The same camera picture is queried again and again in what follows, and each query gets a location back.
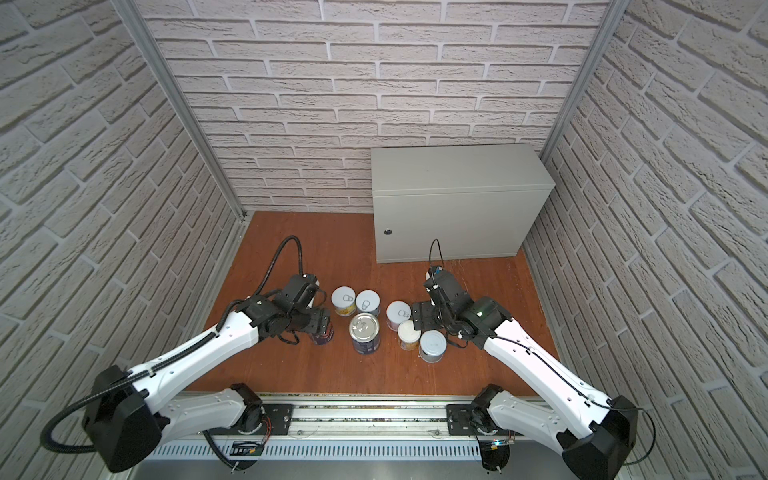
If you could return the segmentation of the red label soup can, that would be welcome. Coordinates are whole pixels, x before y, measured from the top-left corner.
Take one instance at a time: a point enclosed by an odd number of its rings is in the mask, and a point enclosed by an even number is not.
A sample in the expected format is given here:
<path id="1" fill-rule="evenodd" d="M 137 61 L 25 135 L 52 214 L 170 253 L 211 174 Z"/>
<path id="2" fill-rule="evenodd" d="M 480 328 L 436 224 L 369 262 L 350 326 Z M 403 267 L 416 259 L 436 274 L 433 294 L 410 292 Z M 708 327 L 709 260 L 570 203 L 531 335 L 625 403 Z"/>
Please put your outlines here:
<path id="1" fill-rule="evenodd" d="M 334 338 L 334 327 L 331 323 L 328 323 L 320 331 L 311 333 L 309 337 L 315 345 L 326 345 Z"/>

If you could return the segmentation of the blue Progresso soup can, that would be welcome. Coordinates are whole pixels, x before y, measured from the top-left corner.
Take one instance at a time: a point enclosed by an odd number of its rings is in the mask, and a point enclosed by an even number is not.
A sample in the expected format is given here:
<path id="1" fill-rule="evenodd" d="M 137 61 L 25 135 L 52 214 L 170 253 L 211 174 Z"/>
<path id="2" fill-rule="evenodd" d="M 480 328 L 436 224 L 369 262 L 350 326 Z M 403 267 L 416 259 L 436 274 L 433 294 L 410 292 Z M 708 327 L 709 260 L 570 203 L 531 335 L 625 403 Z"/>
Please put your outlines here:
<path id="1" fill-rule="evenodd" d="M 355 315 L 349 324 L 349 334 L 355 351 L 361 355 L 372 354 L 379 348 L 379 321 L 370 313 Z"/>

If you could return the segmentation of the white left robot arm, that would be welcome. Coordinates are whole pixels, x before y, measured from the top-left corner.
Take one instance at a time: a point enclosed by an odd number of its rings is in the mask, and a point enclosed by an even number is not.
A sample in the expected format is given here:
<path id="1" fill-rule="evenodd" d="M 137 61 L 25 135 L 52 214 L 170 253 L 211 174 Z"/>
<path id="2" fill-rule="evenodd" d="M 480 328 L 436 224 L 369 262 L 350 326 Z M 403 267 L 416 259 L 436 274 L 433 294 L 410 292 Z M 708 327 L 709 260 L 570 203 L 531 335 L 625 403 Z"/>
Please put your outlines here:
<path id="1" fill-rule="evenodd" d="M 96 400 L 83 428 L 112 473 L 131 469 L 157 447 L 215 429 L 249 434 L 269 426 L 261 398 L 235 383 L 213 394 L 182 398 L 190 384 L 230 357 L 284 333 L 326 336 L 328 309 L 310 306 L 286 311 L 263 296 L 230 304 L 222 323 L 185 344 L 128 371 L 110 367 L 95 383 Z"/>

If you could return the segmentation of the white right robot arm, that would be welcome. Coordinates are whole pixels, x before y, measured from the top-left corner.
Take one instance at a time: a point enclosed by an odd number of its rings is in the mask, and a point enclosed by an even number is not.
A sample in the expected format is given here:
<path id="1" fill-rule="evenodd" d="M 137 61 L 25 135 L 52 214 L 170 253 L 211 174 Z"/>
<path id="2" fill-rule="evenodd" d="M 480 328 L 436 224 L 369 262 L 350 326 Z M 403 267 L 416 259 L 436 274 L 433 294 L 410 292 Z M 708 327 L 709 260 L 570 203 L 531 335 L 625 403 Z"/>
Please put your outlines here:
<path id="1" fill-rule="evenodd" d="M 488 297 L 456 314 L 435 300 L 415 303 L 411 311 L 418 327 L 450 327 L 514 371 L 544 402 L 490 384 L 471 403 L 474 432 L 520 434 L 559 454 L 579 479 L 617 476 L 636 443 L 639 409 L 629 399 L 611 398 L 580 379 Z"/>

